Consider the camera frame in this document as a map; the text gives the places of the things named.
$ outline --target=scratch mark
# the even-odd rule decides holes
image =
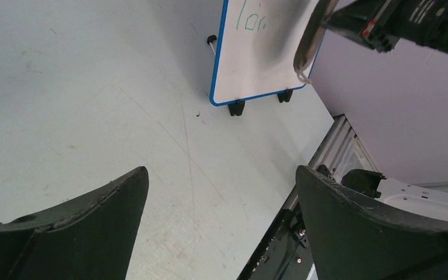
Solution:
[[[31,47],[30,47],[30,51],[32,51],[32,52],[34,52],[34,53],[38,53],[39,55],[43,55],[43,54],[45,54],[44,52],[36,51],[36,50],[32,49]]]
[[[432,51],[432,52],[428,55],[428,57],[427,57],[426,60],[425,60],[425,63],[423,63],[423,66],[425,66],[425,65],[428,63],[428,61],[432,58],[434,52],[435,52],[435,51]]]
[[[99,96],[104,89],[106,89],[108,85],[103,86],[94,96],[92,96],[92,98],[90,98],[89,100],[85,101],[78,109],[76,109],[72,114],[70,114],[68,117],[66,117],[64,119],[64,121],[62,121],[56,128],[62,126],[65,122],[67,122],[72,116],[76,115],[83,107],[85,107],[85,105],[87,105],[88,103],[90,103],[90,101],[92,101],[93,99],[95,99],[97,96]]]
[[[32,62],[33,61],[30,60],[29,62],[26,63],[26,70],[31,73],[42,73],[42,71],[32,70],[32,66],[31,66]]]
[[[193,27],[193,30],[195,30],[195,32],[197,32],[197,34],[198,34],[198,31],[197,31],[197,29],[195,28],[195,26],[193,26],[193,24],[191,24],[191,23],[190,23],[190,25],[191,25],[191,27]]]
[[[188,151],[188,168],[190,169],[190,180],[191,180],[191,202],[193,204],[193,249],[196,247],[197,243],[197,222],[195,217],[195,186],[193,185],[193,171],[191,170],[191,156],[190,156],[190,145],[188,143],[188,129],[186,128],[186,118],[184,117],[184,106],[183,97],[180,96],[181,103],[181,113],[183,114],[183,124],[184,124],[184,135],[186,137],[186,150]]]
[[[183,278],[181,275],[177,274],[176,272],[174,272],[174,271],[172,271],[172,270],[169,270],[169,269],[167,269],[167,268],[165,268],[165,267],[163,267],[163,266],[161,266],[161,268],[162,268],[163,270],[167,271],[167,272],[170,272],[170,273],[174,274],[174,276],[178,277],[179,279],[186,280],[186,278]]]
[[[236,188],[236,185],[234,185],[234,188],[236,189],[236,191],[238,192],[238,197],[240,198],[240,202],[241,202],[241,207],[243,208],[243,211],[244,211],[244,215],[245,215],[245,217],[246,217],[246,223],[249,223],[250,222],[250,220],[249,220],[249,218],[248,218],[248,213],[246,212],[246,209],[244,208],[244,205],[243,205],[243,200],[241,199],[241,194],[239,193],[239,190],[238,190],[238,188]]]
[[[229,159],[228,158],[226,158],[227,159],[227,165],[229,166],[229,169],[231,169],[231,163],[229,162]],[[244,206],[246,205],[246,204],[243,204],[243,199],[241,198],[241,194],[240,194],[240,192],[239,192],[239,189],[236,187],[236,181],[235,181],[235,178],[233,177],[233,176],[231,176],[231,179],[233,180],[233,186],[234,186],[234,189],[236,190],[236,192],[238,193],[238,197],[239,197],[239,199],[240,199],[240,204],[241,204],[241,207],[243,208],[243,212],[244,212],[244,215],[245,215],[245,217],[246,217],[246,222],[247,223],[249,223],[250,222],[250,219],[248,218],[248,213],[246,212],[246,209],[244,208]]]
[[[184,117],[184,109],[183,109],[183,101],[181,100],[181,111],[183,112],[183,122],[184,122],[184,134],[186,137],[186,150],[183,149],[183,147],[178,143],[178,141],[174,138],[174,136],[166,129],[166,127],[164,127],[164,125],[162,125],[160,123],[160,121],[154,119],[149,113],[147,113],[147,111],[145,111],[145,109],[140,106],[140,104],[138,104],[138,102],[136,102],[133,98],[131,98],[131,96],[129,96],[126,92],[124,92],[124,90],[120,87],[118,87],[120,91],[122,91],[126,96],[128,96],[129,99],[131,99],[136,105],[138,105],[138,107],[140,107],[140,109],[143,110],[143,112],[145,112],[145,114],[147,114],[149,117],[151,117],[153,120],[155,120],[160,127],[162,127],[162,129],[173,139],[173,141],[179,146],[179,148],[188,156],[188,165],[190,167],[190,176],[191,176],[191,192],[192,192],[192,200],[193,200],[193,214],[195,215],[195,194],[194,194],[194,186],[193,186],[193,171],[191,169],[191,162],[195,163],[195,165],[198,167],[198,169],[202,172],[202,174],[205,176],[205,178],[209,181],[209,183],[213,186],[214,190],[219,194],[220,198],[222,199],[222,201],[224,201],[224,203],[228,205],[228,203],[226,202],[226,200],[224,199],[224,197],[222,196],[221,192],[219,192],[219,190],[217,189],[217,187],[215,186],[215,184],[210,180],[210,178],[207,176],[207,174],[202,170],[202,168],[200,167],[200,165],[198,165],[198,163],[191,157],[190,155],[190,147],[188,145],[188,131],[186,129],[186,119]]]
[[[118,86],[117,88],[119,88],[119,90],[122,91],[122,92],[124,93],[124,95],[126,95],[129,99],[131,99],[131,101],[133,101],[138,107],[140,107],[140,109],[142,109],[142,111],[145,112],[145,114],[147,114],[150,118],[153,118],[152,115],[150,115],[147,111],[145,111],[145,109],[144,109],[142,106],[140,106],[140,104],[138,104],[138,102],[136,102],[135,99],[131,98],[131,96],[129,96],[128,93],[126,93],[126,92],[125,92],[122,88],[120,88],[119,86]]]
[[[62,156],[62,154],[59,153],[59,152],[58,152],[56,149],[54,149],[53,147],[49,146],[49,149],[51,149],[52,151],[54,151],[54,152],[56,153],[56,155],[58,155],[58,156],[64,158],[64,157]]]
[[[94,19],[94,20],[91,20],[91,21],[85,23],[84,25],[82,25],[81,27],[85,27],[85,26],[91,25],[92,23],[94,23],[94,22],[98,22],[98,21],[100,21],[100,20],[101,20],[101,19]]]

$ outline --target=black plastic foot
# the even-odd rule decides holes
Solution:
[[[277,98],[279,99],[279,102],[289,102],[291,100],[291,96],[293,95],[293,90],[292,89],[288,89],[285,92],[279,93],[277,95]]]
[[[236,103],[232,103],[227,105],[229,107],[229,113],[231,113],[231,116],[240,116],[243,114],[244,110],[244,101],[238,101]]]
[[[207,44],[213,43],[213,42],[215,42],[216,40],[217,40],[217,36],[215,36],[215,35],[210,35],[210,36],[207,38]]]

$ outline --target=black clamp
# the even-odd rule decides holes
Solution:
[[[289,102],[291,100],[291,96],[293,95],[293,90],[288,89],[285,92],[281,92],[277,94],[277,98],[279,99],[279,102]]]
[[[210,35],[210,36],[207,38],[207,44],[213,43],[213,42],[215,42],[216,40],[217,40],[217,36],[215,36],[215,35]]]
[[[341,184],[368,197],[380,198],[381,193],[377,188],[380,181],[386,179],[380,172],[353,169],[342,178]]]
[[[243,114],[244,100],[238,101],[236,103],[231,103],[227,106],[229,108],[229,113],[231,114],[231,117],[240,116]]]

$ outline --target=wall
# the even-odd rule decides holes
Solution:
[[[448,55],[404,40],[379,54],[328,31],[312,80],[382,172],[408,183],[448,181]]]

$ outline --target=whiteboard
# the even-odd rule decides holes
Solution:
[[[293,59],[318,1],[224,0],[211,103],[221,106],[304,87]]]

